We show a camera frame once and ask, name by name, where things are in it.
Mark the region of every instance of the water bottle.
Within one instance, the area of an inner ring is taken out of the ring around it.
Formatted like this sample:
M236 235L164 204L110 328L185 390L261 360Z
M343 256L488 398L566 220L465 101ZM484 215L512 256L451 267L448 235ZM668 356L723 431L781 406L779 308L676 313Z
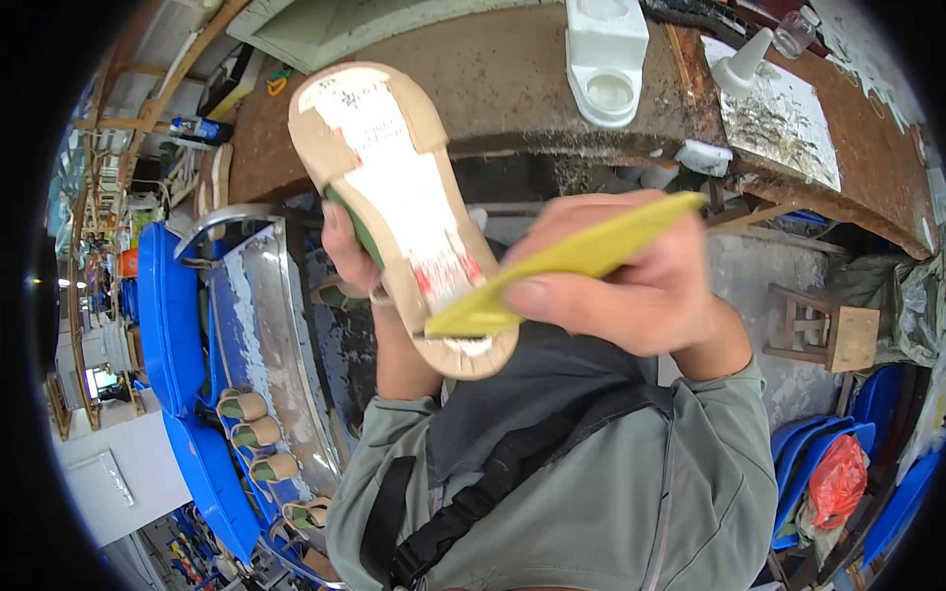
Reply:
M791 10L775 29L772 45L789 60L794 60L815 40L815 27L821 19L809 7Z
M234 128L228 123L219 123L203 117L176 117L167 134L210 146L219 146L233 135Z

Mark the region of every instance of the unfinished shoe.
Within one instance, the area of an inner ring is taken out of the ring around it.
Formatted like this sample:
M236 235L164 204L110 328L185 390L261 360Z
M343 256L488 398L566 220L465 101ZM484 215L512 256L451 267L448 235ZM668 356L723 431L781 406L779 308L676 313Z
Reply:
M311 296L315 304L331 305L342 310L357 310L371 303L367 293L346 283L338 275L329 275L325 281L312 289Z
M287 451L256 458L250 464L250 478L266 482L282 482L299 474L299 462Z
M328 513L328 506L331 502L330 498L319 496L306 504L301 502L286 503L283 505L283 517L286 518L286 523L297 530L324 528L325 515Z
M279 425L272 417L263 417L251 423L237 423L230 430L230 441L234 445L256 450L278 442L281 437Z
M266 416L266 401L256 392L241 392L234 388L226 388L220 393L217 412L229 419L255 421Z
M428 316L499 267L466 212L447 134L424 91L378 63L333 66L296 90L289 134L316 187L351 214L427 363L464 380L499 371L516 348L518 328L479 339L424 335Z
M213 210L230 204L230 162L234 157L233 144L221 144L214 154L214 165L210 170L210 178L214 188ZM221 240L227 234L227 227L219 225L207 231L211 240Z

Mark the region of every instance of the yellow tool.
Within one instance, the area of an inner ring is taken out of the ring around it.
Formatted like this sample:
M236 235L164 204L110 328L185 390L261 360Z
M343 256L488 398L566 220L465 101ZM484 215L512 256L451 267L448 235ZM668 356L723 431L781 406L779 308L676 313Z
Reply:
M443 312L429 317L424 324L425 335L428 338L475 338L516 326L523 319L503 307L500 301L502 291L514 281L543 273L604 277L705 202L702 193L681 191L571 235L501 269L488 282Z

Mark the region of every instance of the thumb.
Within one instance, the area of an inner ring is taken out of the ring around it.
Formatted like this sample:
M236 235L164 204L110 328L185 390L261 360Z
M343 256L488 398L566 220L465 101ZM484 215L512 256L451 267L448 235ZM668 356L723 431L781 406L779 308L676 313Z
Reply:
M644 316L653 309L654 295L584 275L555 273L516 282L506 288L503 299L511 311L529 320L620 346L647 337L656 319Z

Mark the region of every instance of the white paper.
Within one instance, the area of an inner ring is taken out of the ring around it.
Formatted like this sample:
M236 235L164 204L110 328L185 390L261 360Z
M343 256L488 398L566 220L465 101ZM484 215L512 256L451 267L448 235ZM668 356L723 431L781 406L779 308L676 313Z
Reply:
M736 53L721 41L702 39L710 68ZM749 98L739 100L719 91L719 103L731 147L759 154L841 191L834 144L814 86L763 61L756 69Z

